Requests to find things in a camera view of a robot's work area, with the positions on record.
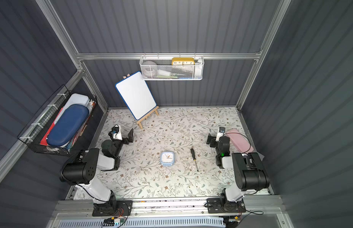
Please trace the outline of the black yellow screwdriver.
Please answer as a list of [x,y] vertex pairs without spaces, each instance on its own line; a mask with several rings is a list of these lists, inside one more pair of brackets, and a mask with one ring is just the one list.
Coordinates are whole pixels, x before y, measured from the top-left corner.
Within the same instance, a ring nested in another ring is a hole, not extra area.
[[196,167],[196,170],[199,171],[198,169],[198,166],[197,166],[197,163],[196,163],[196,154],[195,154],[195,151],[193,148],[190,149],[190,152],[191,152],[191,155],[192,155],[192,158],[193,158],[193,161],[195,163],[195,167]]

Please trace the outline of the light blue alarm clock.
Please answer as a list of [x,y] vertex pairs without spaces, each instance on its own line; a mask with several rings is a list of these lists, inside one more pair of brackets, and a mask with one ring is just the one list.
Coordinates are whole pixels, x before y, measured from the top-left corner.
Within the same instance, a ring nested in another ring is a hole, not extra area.
[[162,152],[160,155],[160,163],[165,167],[170,167],[175,164],[175,153],[170,151]]

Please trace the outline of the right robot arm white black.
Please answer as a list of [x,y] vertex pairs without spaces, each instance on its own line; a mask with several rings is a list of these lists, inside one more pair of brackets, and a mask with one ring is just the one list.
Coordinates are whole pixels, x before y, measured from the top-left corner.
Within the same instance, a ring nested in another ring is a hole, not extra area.
[[270,179],[260,155],[253,151],[245,135],[239,132],[208,135],[206,144],[216,150],[216,165],[234,172],[235,183],[221,193],[223,203],[236,202],[246,195],[269,188]]

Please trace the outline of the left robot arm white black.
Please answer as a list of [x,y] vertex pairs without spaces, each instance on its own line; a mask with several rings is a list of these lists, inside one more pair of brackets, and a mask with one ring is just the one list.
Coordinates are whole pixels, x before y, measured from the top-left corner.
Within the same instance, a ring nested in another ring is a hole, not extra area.
[[134,141],[134,129],[129,131],[127,137],[122,137],[121,127],[115,125],[109,137],[109,140],[103,141],[100,149],[82,150],[71,156],[60,170],[60,181],[84,190],[95,204],[105,204],[113,197],[113,192],[96,177],[96,171],[118,170],[120,151],[123,145]]

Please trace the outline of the pink rectangular case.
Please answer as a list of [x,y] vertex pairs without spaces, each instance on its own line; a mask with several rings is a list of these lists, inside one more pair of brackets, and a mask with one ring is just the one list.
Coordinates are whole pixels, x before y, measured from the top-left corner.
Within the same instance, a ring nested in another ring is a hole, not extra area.
[[230,138],[230,142],[242,154],[248,154],[254,151],[254,148],[249,139],[237,129],[231,129],[225,133],[225,136]]

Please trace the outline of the dark blue oval case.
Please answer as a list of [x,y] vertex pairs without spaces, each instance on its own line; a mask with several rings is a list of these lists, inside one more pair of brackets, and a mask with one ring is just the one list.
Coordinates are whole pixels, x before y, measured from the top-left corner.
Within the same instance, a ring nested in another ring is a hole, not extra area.
[[65,110],[58,122],[51,130],[47,143],[53,147],[66,145],[77,133],[89,116],[87,107],[74,104]]

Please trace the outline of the white plastic box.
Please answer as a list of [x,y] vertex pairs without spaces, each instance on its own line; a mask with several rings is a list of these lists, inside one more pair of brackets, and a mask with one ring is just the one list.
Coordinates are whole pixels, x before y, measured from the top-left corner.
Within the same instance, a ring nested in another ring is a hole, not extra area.
[[66,102],[66,104],[64,105],[63,109],[59,112],[59,117],[62,116],[62,114],[65,112],[65,110],[67,108],[69,108],[71,105],[83,105],[83,106],[87,106],[87,104],[89,103],[90,99],[88,96],[85,95],[81,95],[81,94],[77,94],[74,93],[70,96],[69,100]]

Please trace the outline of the red folder in basket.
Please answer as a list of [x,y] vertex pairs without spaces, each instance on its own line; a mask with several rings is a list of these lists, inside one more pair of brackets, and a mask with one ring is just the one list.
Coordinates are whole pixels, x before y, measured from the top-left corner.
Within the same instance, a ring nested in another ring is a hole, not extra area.
[[56,123],[58,122],[60,116],[62,115],[63,113],[63,107],[60,109],[60,112],[57,114],[55,120],[52,122],[50,128],[48,129],[48,131],[46,132],[46,134],[44,135],[44,137],[41,139],[40,141],[40,145],[44,145],[44,146],[48,146],[48,143],[47,143],[47,138],[51,132],[51,130],[54,128],[54,126],[56,125]]

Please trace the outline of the tape roll in basket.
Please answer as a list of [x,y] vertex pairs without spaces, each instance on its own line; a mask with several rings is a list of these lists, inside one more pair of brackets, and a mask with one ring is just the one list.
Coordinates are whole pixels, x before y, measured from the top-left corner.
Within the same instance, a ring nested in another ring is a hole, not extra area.
[[140,65],[141,72],[145,78],[153,78],[158,73],[157,64],[153,61],[144,61]]

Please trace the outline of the yellow clock in basket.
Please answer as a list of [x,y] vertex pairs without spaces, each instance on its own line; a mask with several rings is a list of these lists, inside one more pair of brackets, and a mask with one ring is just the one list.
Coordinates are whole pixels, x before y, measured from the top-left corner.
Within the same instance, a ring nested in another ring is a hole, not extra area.
[[195,59],[190,57],[175,57],[172,58],[172,66],[193,66]]

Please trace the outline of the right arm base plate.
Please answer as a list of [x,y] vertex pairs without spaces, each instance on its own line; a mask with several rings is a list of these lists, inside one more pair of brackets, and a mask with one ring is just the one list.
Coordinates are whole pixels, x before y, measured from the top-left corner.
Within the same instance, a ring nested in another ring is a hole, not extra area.
[[204,207],[208,209],[210,214],[246,212],[246,208],[242,201],[229,202],[221,198],[208,198]]

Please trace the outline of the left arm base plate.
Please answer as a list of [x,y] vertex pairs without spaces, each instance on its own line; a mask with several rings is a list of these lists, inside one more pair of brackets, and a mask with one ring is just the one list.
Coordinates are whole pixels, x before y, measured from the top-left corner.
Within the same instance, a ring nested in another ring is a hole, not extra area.
[[93,217],[129,216],[132,209],[131,200],[113,200],[103,204],[93,204]]

